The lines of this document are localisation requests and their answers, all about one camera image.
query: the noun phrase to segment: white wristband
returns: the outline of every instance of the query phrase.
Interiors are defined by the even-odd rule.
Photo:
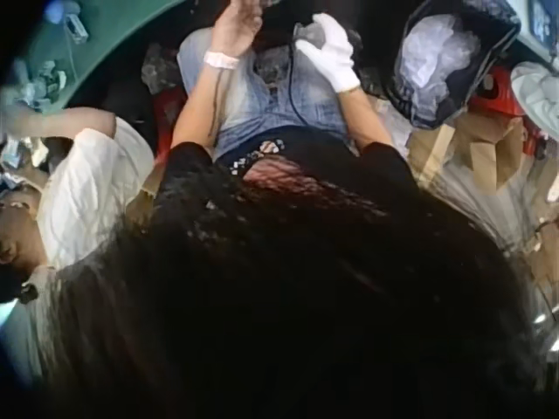
[[[224,68],[225,70],[235,70],[238,65],[238,59],[229,57],[222,52],[207,51],[204,55],[204,63],[215,68]]]

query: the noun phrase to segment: jeans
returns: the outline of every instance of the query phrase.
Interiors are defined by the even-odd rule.
[[[178,64],[188,94],[196,85],[210,42],[211,29],[207,28],[193,32],[181,45]],[[216,159],[256,135],[277,127],[304,127],[305,122],[311,127],[329,131],[333,136],[347,139],[347,127],[334,89],[307,56],[300,51],[294,52],[291,88],[293,105],[305,122],[293,110],[289,77],[282,80],[277,91],[272,93],[254,72],[255,59],[256,53],[248,51],[240,59],[233,75],[224,122],[217,134]]]

